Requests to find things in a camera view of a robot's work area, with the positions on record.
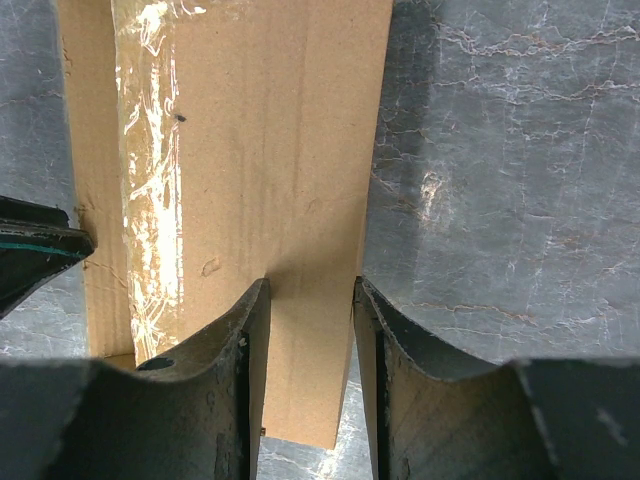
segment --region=dark metal bracket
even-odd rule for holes
[[[255,478],[269,319],[269,283],[258,280],[137,372],[99,360],[1,363],[0,478]]]
[[[93,253],[56,208],[0,196],[0,320],[41,285]]]
[[[640,478],[637,359],[495,366],[364,279],[354,318],[377,479]]]

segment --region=brown cardboard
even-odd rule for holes
[[[111,2],[57,4],[78,214],[96,244],[84,263],[89,353],[132,353]]]
[[[131,3],[116,1],[117,24],[126,20],[118,4]],[[175,60],[179,95],[164,103],[172,107],[164,122],[178,120],[164,131],[162,148],[177,134],[183,249],[177,271],[184,273],[179,313],[171,303],[145,328],[166,334],[162,340],[170,341],[159,346],[168,348],[224,313],[256,278],[269,277],[266,434],[333,448],[391,0],[205,4],[206,13],[181,16],[156,37],[163,44],[144,49],[172,48]],[[117,31],[138,35],[117,38],[119,58],[139,60],[135,67],[121,65],[125,77],[133,72],[134,85],[139,66],[157,66],[159,57],[133,44],[142,38],[135,28]],[[149,83],[143,79],[143,85]],[[167,85],[160,81],[163,95],[172,95]],[[121,102],[129,108],[131,89],[124,90]],[[121,128],[133,110],[122,111]],[[143,123],[125,135],[123,155],[131,158],[133,151],[148,162],[150,122],[144,123],[143,108],[139,112]],[[135,165],[125,185],[145,185],[145,172]],[[172,190],[165,209],[176,198]],[[127,206],[129,229],[136,218],[148,218],[151,203]],[[128,232],[135,275],[149,243]],[[165,236],[155,231],[151,238]],[[138,300],[134,312],[143,307]],[[148,351],[136,344],[138,363]]]

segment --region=marble surface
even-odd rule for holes
[[[640,3],[397,0],[365,273],[486,360],[637,355]]]
[[[75,218],[55,19],[49,0],[0,0],[0,195]],[[80,267],[0,321],[0,357],[83,356],[87,348]]]

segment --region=corrugated cardboard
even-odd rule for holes
[[[96,244],[84,262],[89,353],[132,353],[111,2],[57,3],[78,215]]]
[[[92,351],[128,353],[109,1],[59,1],[78,197],[103,252]],[[333,448],[391,0],[204,3],[173,30],[184,297],[157,326],[182,340],[268,276],[266,434]]]

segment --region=clear packing tape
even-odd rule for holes
[[[138,363],[176,345],[183,300],[175,25],[207,3],[112,0],[131,330]]]

